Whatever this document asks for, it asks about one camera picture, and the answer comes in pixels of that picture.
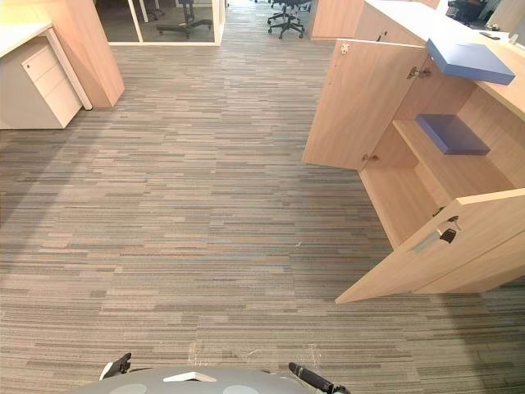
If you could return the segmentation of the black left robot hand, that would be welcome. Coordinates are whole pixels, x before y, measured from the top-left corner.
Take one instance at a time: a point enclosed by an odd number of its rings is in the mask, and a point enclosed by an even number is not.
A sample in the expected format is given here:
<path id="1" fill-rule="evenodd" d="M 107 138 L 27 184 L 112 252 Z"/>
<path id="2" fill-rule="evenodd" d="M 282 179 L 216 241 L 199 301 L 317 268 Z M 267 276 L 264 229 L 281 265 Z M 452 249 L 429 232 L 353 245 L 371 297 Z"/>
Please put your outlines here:
<path id="1" fill-rule="evenodd" d="M 119 358 L 116 361 L 108 362 L 100 376 L 99 380 L 102 381 L 105 378 L 110 378 L 113 376 L 117 376 L 120 374 L 125 374 L 130 369 L 130 359 L 132 354 L 130 352 L 125 353 L 121 358 Z"/>

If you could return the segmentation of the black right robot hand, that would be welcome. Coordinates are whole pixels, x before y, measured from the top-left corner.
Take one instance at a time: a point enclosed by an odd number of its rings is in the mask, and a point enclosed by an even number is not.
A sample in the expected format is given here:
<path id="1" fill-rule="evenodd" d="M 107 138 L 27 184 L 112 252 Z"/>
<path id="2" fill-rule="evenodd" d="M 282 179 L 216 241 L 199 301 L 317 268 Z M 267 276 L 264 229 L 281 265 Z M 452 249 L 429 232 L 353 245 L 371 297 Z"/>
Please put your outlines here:
<path id="1" fill-rule="evenodd" d="M 350 394 L 350 391 L 341 385 L 335 385 L 312 370 L 293 362 L 288 363 L 288 368 L 297 378 L 318 391 L 326 394 Z"/>

